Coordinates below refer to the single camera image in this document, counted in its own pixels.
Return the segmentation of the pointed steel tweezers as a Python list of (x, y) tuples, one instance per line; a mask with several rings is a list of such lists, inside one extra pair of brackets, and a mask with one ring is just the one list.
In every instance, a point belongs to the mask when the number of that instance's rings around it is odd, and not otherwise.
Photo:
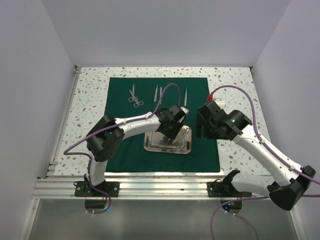
[(184, 107), (187, 107), (187, 101), (188, 101), (188, 87), (185, 89), (185, 94), (184, 94)]

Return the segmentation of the steel instrument tray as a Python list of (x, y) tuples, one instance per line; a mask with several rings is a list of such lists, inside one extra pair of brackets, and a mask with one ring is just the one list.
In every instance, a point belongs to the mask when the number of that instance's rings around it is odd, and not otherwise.
[(169, 153), (169, 154), (180, 154), (186, 155), (189, 154), (192, 150), (192, 128), (188, 135), (184, 138), (179, 139), (177, 142), (174, 142), (174, 139), (169, 139), (160, 132), (146, 132), (144, 135), (143, 147), (146, 151), (149, 151), (150, 148), (155, 147), (177, 147), (181, 148), (182, 152), (160, 152), (160, 153)]

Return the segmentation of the steel scalpel handle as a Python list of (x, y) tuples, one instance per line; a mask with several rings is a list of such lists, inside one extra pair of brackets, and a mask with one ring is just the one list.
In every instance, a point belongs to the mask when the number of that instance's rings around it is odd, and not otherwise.
[(155, 88), (155, 93), (154, 93), (154, 99), (153, 101), (156, 102), (157, 101), (157, 97), (158, 97), (158, 84), (156, 85), (156, 88)]

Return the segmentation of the dark green surgical cloth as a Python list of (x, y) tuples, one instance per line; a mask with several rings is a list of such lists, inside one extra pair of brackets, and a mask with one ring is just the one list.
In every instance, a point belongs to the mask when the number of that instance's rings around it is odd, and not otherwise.
[[(135, 96), (144, 102), (138, 108), (129, 102), (129, 90), (135, 85)], [(219, 151), (216, 140), (197, 138), (197, 109), (209, 95), (206, 77), (183, 78), (120, 78), (109, 80), (104, 113), (114, 118), (126, 118), (152, 112), (160, 96), (160, 87), (170, 86), (162, 97), (161, 109), (171, 108), (180, 103), (184, 106), (187, 87), (187, 109), (185, 124), (192, 129), (192, 148), (188, 154), (151, 152), (144, 149), (144, 134), (129, 137), (122, 141), (115, 156), (108, 161), (106, 171), (119, 173), (142, 172), (185, 172), (185, 173), (218, 173), (220, 172)], [(158, 85), (157, 101), (154, 102), (155, 89)]]

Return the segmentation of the steel surgical scissors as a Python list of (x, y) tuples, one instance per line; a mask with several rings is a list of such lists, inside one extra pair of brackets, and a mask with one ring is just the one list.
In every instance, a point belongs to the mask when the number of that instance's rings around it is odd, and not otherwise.
[(144, 105), (144, 102), (141, 101), (141, 100), (139, 100), (137, 97), (134, 96), (132, 99), (133, 99), (133, 102), (134, 102), (133, 106), (134, 106), (135, 108), (138, 108), (138, 107)]

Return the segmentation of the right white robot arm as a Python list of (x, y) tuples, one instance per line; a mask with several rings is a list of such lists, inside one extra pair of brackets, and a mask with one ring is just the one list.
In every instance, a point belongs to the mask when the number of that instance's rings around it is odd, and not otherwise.
[(222, 181), (208, 183), (207, 186), (213, 189), (211, 196), (258, 194), (269, 197), (278, 207), (290, 211), (307, 191), (316, 174), (311, 166), (301, 166), (280, 152), (255, 131), (252, 121), (241, 111), (226, 113), (213, 100), (197, 110), (196, 137), (232, 141), (270, 173), (270, 176), (248, 175), (234, 169)]

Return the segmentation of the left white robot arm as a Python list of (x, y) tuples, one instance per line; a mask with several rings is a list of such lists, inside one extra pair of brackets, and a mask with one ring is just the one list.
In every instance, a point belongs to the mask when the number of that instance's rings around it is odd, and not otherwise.
[(183, 127), (188, 113), (186, 107), (174, 105), (134, 117), (104, 115), (87, 135), (87, 149), (93, 155), (85, 176), (87, 192), (95, 197), (108, 194), (105, 170), (123, 140), (149, 132), (158, 132), (173, 140)]

